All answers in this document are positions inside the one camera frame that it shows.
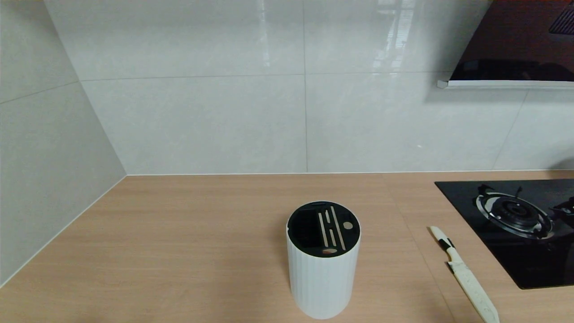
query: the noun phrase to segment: white knife block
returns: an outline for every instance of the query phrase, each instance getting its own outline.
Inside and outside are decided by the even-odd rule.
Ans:
[[[309,203],[291,215],[286,234],[291,293],[297,306],[320,320],[341,313],[351,299],[359,254],[356,217],[336,203]]]

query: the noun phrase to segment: knife handle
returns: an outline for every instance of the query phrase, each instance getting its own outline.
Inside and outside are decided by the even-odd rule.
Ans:
[[[441,229],[439,229],[437,226],[431,226],[430,231],[432,232],[433,236],[435,236],[435,239],[440,244],[440,247],[445,250],[451,257],[452,262],[463,262],[463,259],[460,257],[458,251],[456,251],[455,245]]]

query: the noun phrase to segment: backsplash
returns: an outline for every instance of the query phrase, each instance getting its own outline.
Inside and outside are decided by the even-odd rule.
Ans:
[[[128,174],[574,168],[574,92],[440,90],[483,0],[47,0]]]
[[[2,1],[0,286],[125,176],[41,1]]]

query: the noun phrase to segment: range hood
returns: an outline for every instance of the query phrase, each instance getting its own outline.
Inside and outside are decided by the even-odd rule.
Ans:
[[[438,85],[574,90],[574,1],[495,0]]]

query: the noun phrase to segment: gas stove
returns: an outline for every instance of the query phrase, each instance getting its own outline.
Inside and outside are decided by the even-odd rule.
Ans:
[[[574,179],[436,185],[518,287],[574,285]]]

